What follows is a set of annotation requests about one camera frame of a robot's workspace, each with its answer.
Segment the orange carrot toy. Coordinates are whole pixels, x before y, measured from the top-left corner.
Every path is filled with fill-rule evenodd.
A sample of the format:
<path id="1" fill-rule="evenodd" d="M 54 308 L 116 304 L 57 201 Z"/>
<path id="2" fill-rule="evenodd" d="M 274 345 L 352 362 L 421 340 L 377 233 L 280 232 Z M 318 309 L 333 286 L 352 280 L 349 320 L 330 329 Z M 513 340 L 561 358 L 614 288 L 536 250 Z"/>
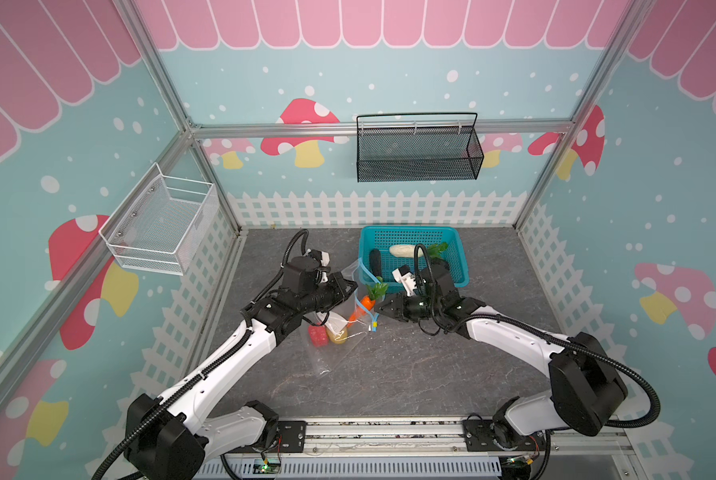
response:
<path id="1" fill-rule="evenodd" d="M 382 281 L 368 285 L 367 294 L 359 300 L 348 319 L 348 326 L 357 325 L 361 319 L 368 316 L 373 311 L 376 303 L 385 296 L 387 290 L 388 284 Z"/>

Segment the clear zip top bag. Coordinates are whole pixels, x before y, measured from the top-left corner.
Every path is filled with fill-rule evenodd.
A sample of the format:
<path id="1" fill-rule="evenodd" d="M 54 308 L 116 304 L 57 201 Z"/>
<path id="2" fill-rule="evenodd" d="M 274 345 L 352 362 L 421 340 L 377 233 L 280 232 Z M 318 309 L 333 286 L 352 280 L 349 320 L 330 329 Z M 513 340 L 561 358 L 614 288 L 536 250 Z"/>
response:
<path id="1" fill-rule="evenodd" d="M 367 294 L 367 286 L 370 285 L 361 282 L 362 271 L 368 272 L 361 260 L 356 260 L 346 267 L 342 274 L 346 280 L 352 280 L 357 283 L 356 291 L 345 302 L 330 311 L 329 314 L 316 313 L 315 317 L 316 326 L 324 326 L 326 329 L 331 328 L 336 331 L 347 327 L 349 338 L 344 344 L 337 345 L 330 341 L 324 347 L 314 347 L 308 336 L 308 327 L 313 325 L 305 324 L 304 347 L 314 374 L 318 377 L 334 373 L 349 356 L 357 351 L 360 343 L 378 329 L 378 314 L 374 312 L 374 309 L 368 316 L 361 319 L 357 325 L 348 326 L 349 317 L 359 300 Z"/>

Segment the yellow potato toy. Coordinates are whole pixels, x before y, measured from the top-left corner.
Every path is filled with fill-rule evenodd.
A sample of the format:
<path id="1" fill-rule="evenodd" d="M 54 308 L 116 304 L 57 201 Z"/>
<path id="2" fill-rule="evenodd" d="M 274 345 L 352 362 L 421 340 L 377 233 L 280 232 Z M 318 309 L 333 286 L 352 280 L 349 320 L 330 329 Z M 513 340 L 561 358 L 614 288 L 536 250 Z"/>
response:
<path id="1" fill-rule="evenodd" d="M 341 330 L 336 331 L 331 328 L 327 328 L 327 335 L 329 340 L 337 345 L 344 344 L 349 338 L 349 330 L 347 327 L 343 327 Z"/>

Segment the teal plastic basket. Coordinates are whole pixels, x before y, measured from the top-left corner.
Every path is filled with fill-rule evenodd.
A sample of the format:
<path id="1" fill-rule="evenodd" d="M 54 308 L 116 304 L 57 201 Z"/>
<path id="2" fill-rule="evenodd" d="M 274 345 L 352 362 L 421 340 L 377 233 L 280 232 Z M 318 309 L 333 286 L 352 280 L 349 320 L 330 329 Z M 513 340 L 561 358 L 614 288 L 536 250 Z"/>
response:
<path id="1" fill-rule="evenodd" d="M 361 282 L 371 284 L 375 278 L 369 269 L 369 252 L 379 249 L 382 254 L 382 281 L 388 284 L 389 293 L 403 290 L 393 279 L 392 272 L 403 265 L 413 268 L 413 259 L 396 258 L 389 253 L 389 247 L 396 244 L 431 244 L 447 242 L 449 247 L 443 254 L 450 264 L 450 274 L 457 288 L 469 282 L 467 260 L 458 232 L 454 228 L 441 226 L 375 225 L 364 227 L 359 239 L 359 258 L 368 272 L 361 272 Z"/>

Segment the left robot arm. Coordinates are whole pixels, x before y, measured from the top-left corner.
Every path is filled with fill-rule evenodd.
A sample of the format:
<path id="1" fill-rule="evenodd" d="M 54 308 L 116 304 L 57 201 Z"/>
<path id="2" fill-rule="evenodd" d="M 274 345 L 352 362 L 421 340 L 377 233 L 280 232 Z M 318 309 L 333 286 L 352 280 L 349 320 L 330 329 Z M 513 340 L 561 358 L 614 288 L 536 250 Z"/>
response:
<path id="1" fill-rule="evenodd" d="M 233 334 L 184 379 L 156 397 L 140 395 L 128 408 L 121 442 L 101 461 L 102 479 L 119 457 L 132 478 L 191 479 L 205 461 L 239 447 L 266 448 L 278 416 L 259 401 L 212 421 L 210 413 L 235 383 L 313 313 L 328 316 L 358 285 L 333 271 L 326 253 L 284 257 L 273 280 L 241 310 Z"/>

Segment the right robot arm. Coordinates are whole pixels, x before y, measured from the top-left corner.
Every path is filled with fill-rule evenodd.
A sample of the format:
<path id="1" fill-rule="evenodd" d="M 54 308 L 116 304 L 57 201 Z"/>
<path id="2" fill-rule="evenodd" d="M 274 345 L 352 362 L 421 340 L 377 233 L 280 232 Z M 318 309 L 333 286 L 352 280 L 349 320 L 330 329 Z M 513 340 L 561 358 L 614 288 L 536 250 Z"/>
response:
<path id="1" fill-rule="evenodd" d="M 548 379 L 547 391 L 514 397 L 492 416 L 491 436 L 499 448 L 512 450 L 538 432 L 595 436 L 605 427 L 636 429 L 658 419 L 661 402 L 654 387 L 609 357 L 596 337 L 542 330 L 463 296 L 439 264 L 419 273 L 403 266 L 393 275 L 403 290 L 377 303 L 380 314 L 412 323 L 430 320 L 437 332 L 493 346 Z"/>

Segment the dark avocado toy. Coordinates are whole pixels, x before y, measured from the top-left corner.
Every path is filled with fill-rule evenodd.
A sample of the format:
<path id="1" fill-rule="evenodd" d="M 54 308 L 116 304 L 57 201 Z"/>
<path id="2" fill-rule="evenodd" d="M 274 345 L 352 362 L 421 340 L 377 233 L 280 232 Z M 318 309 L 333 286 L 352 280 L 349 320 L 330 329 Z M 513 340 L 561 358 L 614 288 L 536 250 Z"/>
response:
<path id="1" fill-rule="evenodd" d="M 446 270 L 449 270 L 449 269 L 450 269 L 450 264 L 449 264 L 449 262 L 446 261 L 446 260 L 444 260 L 444 259 L 442 259 L 442 258 L 432 258 L 432 259 L 431 259 L 431 262 L 432 262 L 433 264 L 435 264 L 435 265 L 440 265 L 440 266 L 442 266 L 442 267 L 445 268 Z"/>

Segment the white radish toy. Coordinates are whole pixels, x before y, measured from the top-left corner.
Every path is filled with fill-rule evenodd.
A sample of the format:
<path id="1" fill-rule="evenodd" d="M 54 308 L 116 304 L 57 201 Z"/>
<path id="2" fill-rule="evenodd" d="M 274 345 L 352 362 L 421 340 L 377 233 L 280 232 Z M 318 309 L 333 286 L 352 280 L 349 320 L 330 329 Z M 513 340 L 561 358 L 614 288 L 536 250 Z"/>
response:
<path id="1" fill-rule="evenodd" d="M 396 258 L 422 258 L 424 253 L 422 248 L 411 244 L 396 244 L 389 247 L 389 253 Z"/>

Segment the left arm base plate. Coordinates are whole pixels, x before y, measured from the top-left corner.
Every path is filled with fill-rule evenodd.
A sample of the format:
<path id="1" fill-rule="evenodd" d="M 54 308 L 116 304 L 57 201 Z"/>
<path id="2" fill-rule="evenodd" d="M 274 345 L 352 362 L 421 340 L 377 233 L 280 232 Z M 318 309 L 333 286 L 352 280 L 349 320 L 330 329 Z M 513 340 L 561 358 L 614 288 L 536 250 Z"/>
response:
<path id="1" fill-rule="evenodd" d="M 303 453 L 307 426 L 306 421 L 279 421 L 275 431 L 267 429 L 260 440 L 230 453 Z"/>

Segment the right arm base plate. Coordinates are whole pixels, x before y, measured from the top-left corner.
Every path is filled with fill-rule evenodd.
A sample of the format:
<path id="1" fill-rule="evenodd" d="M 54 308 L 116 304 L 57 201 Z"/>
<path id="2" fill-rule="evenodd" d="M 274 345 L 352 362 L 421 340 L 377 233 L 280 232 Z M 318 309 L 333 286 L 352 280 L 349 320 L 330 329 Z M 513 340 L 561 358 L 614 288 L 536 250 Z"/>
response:
<path id="1" fill-rule="evenodd" d="M 507 423 L 481 417 L 462 421 L 463 436 L 468 452 L 529 452 L 542 451 L 546 446 L 543 435 L 521 436 Z"/>

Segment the black mesh wall basket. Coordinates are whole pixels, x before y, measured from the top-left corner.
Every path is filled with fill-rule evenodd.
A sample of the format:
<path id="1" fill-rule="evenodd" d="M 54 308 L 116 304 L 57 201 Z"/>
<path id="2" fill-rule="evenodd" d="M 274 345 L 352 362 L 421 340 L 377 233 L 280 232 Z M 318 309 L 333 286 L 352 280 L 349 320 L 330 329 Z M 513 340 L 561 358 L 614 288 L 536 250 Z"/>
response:
<path id="1" fill-rule="evenodd" d="M 362 114 L 355 119 L 359 182 L 475 180 L 485 157 L 468 112 Z"/>

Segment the aluminium front rail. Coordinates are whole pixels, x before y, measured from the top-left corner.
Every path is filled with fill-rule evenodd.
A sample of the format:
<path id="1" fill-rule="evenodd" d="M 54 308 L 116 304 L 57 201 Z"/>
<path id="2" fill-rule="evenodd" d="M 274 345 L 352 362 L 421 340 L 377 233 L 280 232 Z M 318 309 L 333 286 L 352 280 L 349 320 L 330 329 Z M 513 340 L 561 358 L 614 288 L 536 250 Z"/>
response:
<path id="1" fill-rule="evenodd" d="M 391 455 L 521 455 L 539 454 L 546 447 L 560 455 L 625 455 L 633 452 L 625 433 L 604 429 L 596 437 L 560 431 L 551 437 L 543 433 L 545 448 L 529 452 L 468 452 L 463 436 L 462 421 L 456 416 L 444 417 L 310 417 L 303 453 L 310 456 L 391 456 Z M 232 414 L 207 420 L 198 427 L 197 434 L 208 440 L 205 459 L 210 460 L 221 453 L 237 447 L 248 446 L 260 440 L 268 428 L 259 415 L 246 408 Z"/>

